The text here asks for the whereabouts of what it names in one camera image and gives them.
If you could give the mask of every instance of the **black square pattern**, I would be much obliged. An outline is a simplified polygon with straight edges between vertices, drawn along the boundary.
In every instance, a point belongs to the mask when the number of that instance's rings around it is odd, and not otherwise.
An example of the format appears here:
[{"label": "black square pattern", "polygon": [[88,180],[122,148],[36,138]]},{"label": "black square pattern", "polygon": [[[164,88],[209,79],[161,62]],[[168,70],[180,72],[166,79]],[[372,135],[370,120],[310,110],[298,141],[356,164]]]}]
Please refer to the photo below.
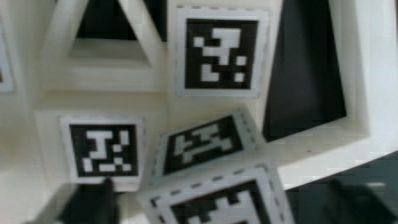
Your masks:
[{"label": "black square pattern", "polygon": [[257,180],[173,205],[178,224],[271,223]]},{"label": "black square pattern", "polygon": [[79,177],[139,175],[138,126],[72,124]]},{"label": "black square pattern", "polygon": [[251,89],[258,21],[187,19],[186,88]]},{"label": "black square pattern", "polygon": [[77,37],[138,40],[118,0],[90,1]]},{"label": "black square pattern", "polygon": [[164,175],[244,151],[234,115],[170,136]]}]

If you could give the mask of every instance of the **black gap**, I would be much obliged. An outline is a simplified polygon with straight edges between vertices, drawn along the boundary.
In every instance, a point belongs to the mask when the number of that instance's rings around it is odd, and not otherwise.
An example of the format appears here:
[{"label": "black gap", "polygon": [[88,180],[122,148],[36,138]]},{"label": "black gap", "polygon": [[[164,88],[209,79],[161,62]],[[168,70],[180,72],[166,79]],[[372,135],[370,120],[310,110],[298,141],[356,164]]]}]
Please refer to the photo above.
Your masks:
[{"label": "black gap", "polygon": [[[162,40],[168,40],[168,0],[145,0]],[[91,0],[79,38],[138,40],[118,0]]]},{"label": "black gap", "polygon": [[347,116],[328,0],[285,0],[264,135],[287,137]]}]

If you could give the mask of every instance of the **black background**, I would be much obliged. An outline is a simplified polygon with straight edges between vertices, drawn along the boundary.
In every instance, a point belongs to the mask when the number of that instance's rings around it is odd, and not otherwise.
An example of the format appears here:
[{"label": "black background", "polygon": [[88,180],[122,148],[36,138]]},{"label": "black background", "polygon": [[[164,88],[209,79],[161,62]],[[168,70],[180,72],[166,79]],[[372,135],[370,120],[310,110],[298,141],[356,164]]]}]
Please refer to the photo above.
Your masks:
[{"label": "black background", "polygon": [[[145,0],[162,40],[168,39],[168,0]],[[118,0],[91,0],[79,38],[138,40]]]},{"label": "black background", "polygon": [[[365,185],[369,183],[385,183],[388,186],[388,190],[392,191],[390,193],[393,193],[393,195],[397,196],[398,194],[397,170],[398,170],[398,152],[385,156],[381,159],[374,160],[370,163],[363,164],[360,167],[353,168],[351,170],[345,170],[333,176],[322,178],[315,182],[290,189],[287,193],[298,224],[310,224],[310,223],[337,224],[337,220],[331,220],[331,217],[326,212],[326,206],[331,202],[328,197],[329,195],[328,186],[333,180],[340,180],[345,185]],[[363,217],[367,218],[374,215],[379,215],[376,210],[365,212],[369,212],[369,214],[363,214]]]},{"label": "black background", "polygon": [[285,0],[273,69],[266,138],[347,116],[329,0]]}]

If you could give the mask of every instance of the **white frame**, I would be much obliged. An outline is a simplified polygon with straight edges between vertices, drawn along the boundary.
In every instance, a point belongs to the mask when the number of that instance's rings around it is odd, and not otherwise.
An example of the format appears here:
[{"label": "white frame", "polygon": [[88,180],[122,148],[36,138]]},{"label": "white frame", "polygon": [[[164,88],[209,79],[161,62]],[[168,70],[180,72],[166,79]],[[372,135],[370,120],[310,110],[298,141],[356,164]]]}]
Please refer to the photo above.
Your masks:
[{"label": "white frame", "polygon": [[[278,176],[271,173],[273,167],[266,163],[258,163],[248,169],[232,170],[225,172],[223,175],[212,174],[203,181],[191,179],[184,183],[173,184],[171,187],[155,189],[150,192],[141,193],[138,196],[150,222],[154,224],[162,224],[159,221],[159,216],[164,217],[164,223],[178,223],[173,215],[171,206],[180,204],[184,201],[205,196],[207,194],[218,192],[228,187],[246,183],[251,180],[258,181],[258,187],[264,196],[264,203],[267,207],[267,213],[273,224],[292,224],[292,214],[283,206],[287,196],[283,191],[273,190],[273,185],[280,186],[276,183]],[[152,200],[157,198],[157,207],[154,206]]]},{"label": "white frame", "polygon": [[[203,164],[189,167],[186,170],[180,170],[175,173],[162,175],[164,165],[166,165],[166,156],[168,156],[168,143],[170,143],[171,135],[186,132],[189,129],[196,128],[202,125],[207,125],[209,123],[216,122],[218,120],[221,120],[223,118],[226,118],[230,116],[234,116],[244,150],[232,153],[225,157],[219,157],[214,160],[207,161]],[[187,128],[184,128],[184,129],[173,131],[171,133],[168,133],[166,135],[162,135],[159,149],[157,149],[157,162],[155,162],[155,166],[154,166],[154,177],[150,180],[152,183],[161,182],[164,178],[186,176],[187,173],[191,173],[193,171],[207,169],[207,167],[210,167],[218,162],[228,161],[228,160],[232,160],[232,158],[237,158],[242,155],[242,153],[248,153],[248,152],[253,152],[258,150],[258,145],[257,145],[257,142],[253,141],[255,133],[258,132],[258,130],[257,130],[257,126],[250,122],[250,119],[251,119],[251,117],[248,115],[248,111],[246,111],[246,109],[241,109],[234,113],[230,113],[230,114],[219,116],[218,118],[214,118],[212,120],[209,120],[207,122],[202,122],[200,124],[191,125]]]},{"label": "white frame", "polygon": [[166,89],[166,45],[157,32],[143,0],[118,0],[138,35],[132,46],[141,45],[146,58],[70,57],[75,36],[90,0],[59,0],[54,11],[40,55],[40,78],[45,91],[152,91]]},{"label": "white frame", "polygon": [[8,42],[4,37],[4,27],[0,22],[0,71],[3,71],[3,82],[0,82],[0,92],[15,91],[13,76],[11,76],[11,63],[8,55]]},{"label": "white frame", "polygon": [[[178,25],[177,40],[170,40],[171,46],[177,45],[177,93],[178,96],[225,96],[225,97],[258,97],[260,96],[260,83],[264,78],[266,67],[266,47],[269,41],[269,11],[264,9],[239,9],[219,7],[191,7],[178,6]],[[228,19],[228,20],[257,20],[258,23],[258,37],[257,37],[257,52],[255,52],[255,65],[253,65],[253,82],[251,89],[187,89],[186,88],[186,48],[187,48],[187,19]]]},{"label": "white frame", "polygon": [[75,160],[75,150],[74,150],[74,141],[72,141],[72,132],[70,125],[74,124],[91,124],[91,125],[107,125],[107,124],[134,124],[138,126],[138,157],[139,157],[139,176],[138,177],[111,177],[116,183],[139,183],[143,178],[143,169],[145,169],[145,118],[118,118],[118,117],[84,117],[84,116],[65,116],[61,118],[61,129],[63,129],[63,142],[67,148],[68,156],[68,166],[70,166],[70,176],[74,183],[100,183],[106,177],[81,177],[77,172],[77,160]]}]

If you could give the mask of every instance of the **white surface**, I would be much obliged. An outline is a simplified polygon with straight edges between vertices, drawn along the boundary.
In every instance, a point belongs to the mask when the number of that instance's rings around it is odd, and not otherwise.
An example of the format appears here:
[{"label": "white surface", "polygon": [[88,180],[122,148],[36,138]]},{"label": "white surface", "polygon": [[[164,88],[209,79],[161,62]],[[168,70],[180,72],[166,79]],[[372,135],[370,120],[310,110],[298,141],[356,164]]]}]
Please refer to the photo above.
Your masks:
[{"label": "white surface", "polygon": [[136,193],[127,193],[120,196],[122,206],[122,224],[150,224],[139,201],[136,199]]},{"label": "white surface", "polygon": [[88,0],[59,0],[43,10],[52,14],[38,49],[45,90],[164,91],[166,47],[146,6],[141,0],[120,2],[139,41],[77,40]]},{"label": "white surface", "polygon": [[[13,93],[0,93],[0,138],[11,142],[8,150],[17,155],[8,172],[0,173],[0,223],[20,224],[35,220],[63,182],[58,171],[54,172],[45,167],[45,161],[51,161],[61,173],[65,168],[59,164],[67,162],[67,158],[59,158],[58,153],[52,154],[54,158],[43,154],[33,112],[36,111],[38,114],[38,111],[43,111],[43,105],[49,105],[52,110],[63,110],[70,107],[68,102],[81,110],[99,105],[109,108],[115,106],[116,99],[120,105],[122,102],[127,105],[127,110],[143,107],[155,109],[159,106],[148,107],[143,100],[148,94],[138,92],[164,92],[166,90],[171,92],[173,85],[166,85],[166,80],[168,84],[175,82],[175,73],[168,76],[166,69],[159,72],[157,69],[150,70],[154,65],[138,68],[127,66],[122,61],[111,61],[100,66],[97,59],[90,60],[91,63],[81,60],[65,61],[63,64],[47,62],[40,52],[47,42],[54,1],[4,0],[0,4],[17,87]],[[266,73],[269,74],[282,0],[232,0],[228,3],[225,0],[203,0],[202,3],[198,0],[175,0],[170,9],[177,4],[221,7],[228,4],[234,7],[260,7],[271,11],[271,42],[266,50]],[[299,186],[361,165],[398,149],[395,0],[331,0],[331,5],[349,117],[269,144],[276,154],[285,188]],[[170,25],[177,21],[173,13]],[[267,80],[264,80],[264,86],[260,99],[198,98],[193,100],[191,98],[178,99],[175,94],[170,94],[170,97],[159,97],[155,104],[170,105],[170,108],[161,107],[168,115],[161,116],[162,121],[157,122],[168,122],[175,129],[212,114],[228,112],[244,104],[260,125],[269,91]],[[90,94],[77,90],[99,92]],[[132,91],[132,93],[116,94],[115,91]],[[52,122],[47,125],[43,128],[49,128],[52,132],[58,125]],[[123,223],[146,223],[141,208],[134,204],[125,211],[129,218]]]},{"label": "white surface", "polygon": [[[51,186],[54,189],[58,189],[70,181],[83,182],[83,179],[77,178],[75,172],[70,173],[70,166],[75,162],[72,160],[72,154],[68,157],[65,143],[68,149],[72,149],[72,142],[63,142],[61,126],[65,127],[65,133],[70,133],[67,130],[68,122],[90,122],[95,124],[99,122],[127,123],[127,121],[134,121],[138,123],[138,117],[141,117],[145,119],[143,123],[146,124],[145,130],[139,132],[139,135],[145,136],[141,139],[145,141],[141,143],[141,158],[146,158],[146,154],[157,145],[157,136],[170,126],[166,119],[168,116],[166,96],[162,94],[97,92],[52,93],[36,109],[36,125],[47,175],[51,177]],[[84,180],[86,183],[90,181],[100,181],[99,179],[90,179],[91,178]],[[118,181],[118,191],[138,190],[139,179],[136,179],[136,183],[127,183],[127,178],[118,178]]]},{"label": "white surface", "polygon": [[[226,169],[225,172],[221,172],[219,170],[216,172],[212,171],[212,174],[196,175],[196,178],[186,178],[184,181],[178,181],[175,183],[166,182],[164,186],[139,192],[138,198],[143,203],[152,223],[162,223],[159,219],[161,216],[166,220],[166,223],[180,223],[171,208],[175,205],[187,203],[191,200],[205,197],[207,195],[212,195],[212,193],[219,191],[226,191],[230,187],[244,184],[246,182],[257,181],[271,223],[294,224],[292,213],[285,207],[287,195],[282,194],[282,192],[276,192],[273,189],[273,185],[280,186],[280,184],[274,184],[274,182],[280,181],[276,179],[278,176],[274,172],[276,167],[273,168],[269,166],[267,161],[264,161],[264,164],[253,164],[251,161],[246,161],[246,159],[242,159],[241,162],[237,162],[235,164],[232,163],[228,171]],[[241,201],[241,203],[235,204],[239,208],[228,206],[228,204],[225,204],[223,201],[218,200],[218,205],[221,206],[209,213],[212,219],[207,224],[239,222],[248,222],[250,224],[262,223],[258,213],[255,212],[257,209],[251,208],[255,198],[248,195],[246,199],[246,201]],[[189,223],[202,223],[198,216],[189,219]]]}]

